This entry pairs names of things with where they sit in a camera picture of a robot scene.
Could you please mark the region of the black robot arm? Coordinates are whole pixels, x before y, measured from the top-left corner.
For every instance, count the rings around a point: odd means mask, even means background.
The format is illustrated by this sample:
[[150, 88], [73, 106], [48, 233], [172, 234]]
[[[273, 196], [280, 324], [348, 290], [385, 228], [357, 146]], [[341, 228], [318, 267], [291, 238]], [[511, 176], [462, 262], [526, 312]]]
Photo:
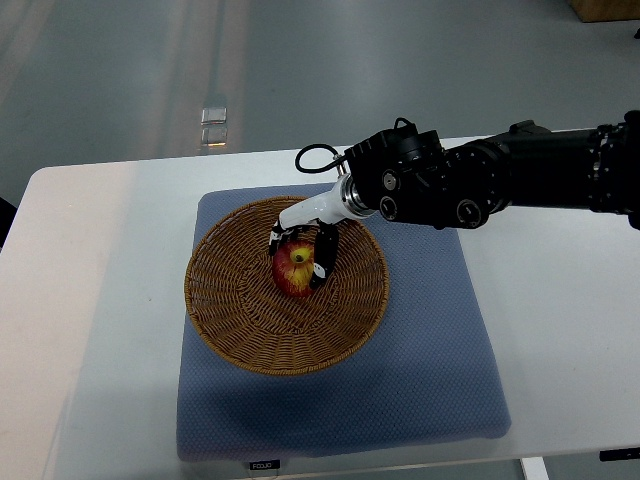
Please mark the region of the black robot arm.
[[375, 212], [391, 222], [476, 229], [509, 206], [588, 209], [639, 226], [639, 113], [619, 124], [552, 132], [531, 120], [446, 149], [436, 131], [393, 128], [336, 155], [347, 172], [301, 203], [305, 222]]

